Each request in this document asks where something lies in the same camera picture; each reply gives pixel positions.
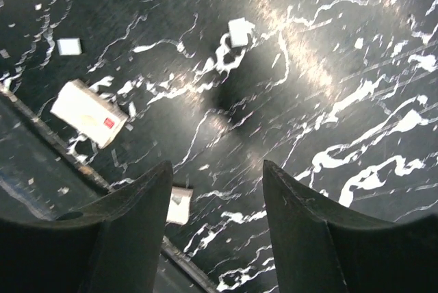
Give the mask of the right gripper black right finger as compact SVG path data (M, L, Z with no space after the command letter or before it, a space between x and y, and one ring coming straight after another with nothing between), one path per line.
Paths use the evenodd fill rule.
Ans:
M437 216L396 224L348 209L263 163L281 292L436 292Z

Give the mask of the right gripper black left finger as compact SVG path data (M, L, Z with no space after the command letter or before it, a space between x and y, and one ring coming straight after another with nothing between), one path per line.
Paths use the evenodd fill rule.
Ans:
M1 220L2 292L152 292L172 190L164 161L55 220Z

